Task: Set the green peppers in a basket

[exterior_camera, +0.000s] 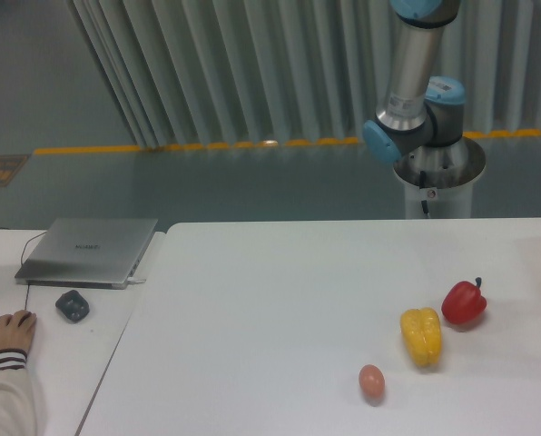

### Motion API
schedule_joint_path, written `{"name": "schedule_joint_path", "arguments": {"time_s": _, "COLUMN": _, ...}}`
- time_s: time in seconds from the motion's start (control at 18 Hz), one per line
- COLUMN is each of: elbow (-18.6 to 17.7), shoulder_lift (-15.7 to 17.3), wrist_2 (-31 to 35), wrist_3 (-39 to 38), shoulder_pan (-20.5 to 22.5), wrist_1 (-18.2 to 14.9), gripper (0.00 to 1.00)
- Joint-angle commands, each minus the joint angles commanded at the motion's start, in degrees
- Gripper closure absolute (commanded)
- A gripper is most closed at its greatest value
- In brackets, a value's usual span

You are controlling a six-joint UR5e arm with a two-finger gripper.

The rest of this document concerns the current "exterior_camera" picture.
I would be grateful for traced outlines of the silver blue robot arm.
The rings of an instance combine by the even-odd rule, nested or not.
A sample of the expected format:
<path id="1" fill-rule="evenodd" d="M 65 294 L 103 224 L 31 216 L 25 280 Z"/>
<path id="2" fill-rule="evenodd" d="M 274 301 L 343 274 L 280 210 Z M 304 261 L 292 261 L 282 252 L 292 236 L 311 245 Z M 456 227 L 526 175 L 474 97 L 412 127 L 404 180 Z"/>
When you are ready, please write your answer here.
<path id="1" fill-rule="evenodd" d="M 395 163 L 464 130 L 541 132 L 541 1 L 475 1 L 465 40 L 442 40 L 463 1 L 393 1 L 398 39 L 387 88 L 362 136 Z"/>

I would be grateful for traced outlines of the person's right hand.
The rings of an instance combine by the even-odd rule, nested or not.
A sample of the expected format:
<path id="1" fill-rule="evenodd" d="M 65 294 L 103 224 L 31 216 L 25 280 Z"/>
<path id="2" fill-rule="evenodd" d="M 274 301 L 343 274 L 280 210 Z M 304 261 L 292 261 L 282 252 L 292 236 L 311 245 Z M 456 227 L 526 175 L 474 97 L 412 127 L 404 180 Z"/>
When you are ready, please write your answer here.
<path id="1" fill-rule="evenodd" d="M 18 328 L 20 319 L 29 311 L 20 310 L 14 314 L 0 316 L 0 352 L 6 350 L 20 351 L 28 354 L 34 340 L 34 328 L 26 332 Z"/>

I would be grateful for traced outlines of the striped beige sleeve forearm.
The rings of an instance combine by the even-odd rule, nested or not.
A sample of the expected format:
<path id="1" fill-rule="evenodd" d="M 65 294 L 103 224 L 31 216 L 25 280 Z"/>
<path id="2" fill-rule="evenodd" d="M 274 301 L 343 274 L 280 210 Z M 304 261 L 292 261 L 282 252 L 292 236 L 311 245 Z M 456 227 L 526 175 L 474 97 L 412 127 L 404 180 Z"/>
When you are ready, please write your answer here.
<path id="1" fill-rule="evenodd" d="M 37 415 L 27 352 L 0 351 L 0 435 L 36 435 Z"/>

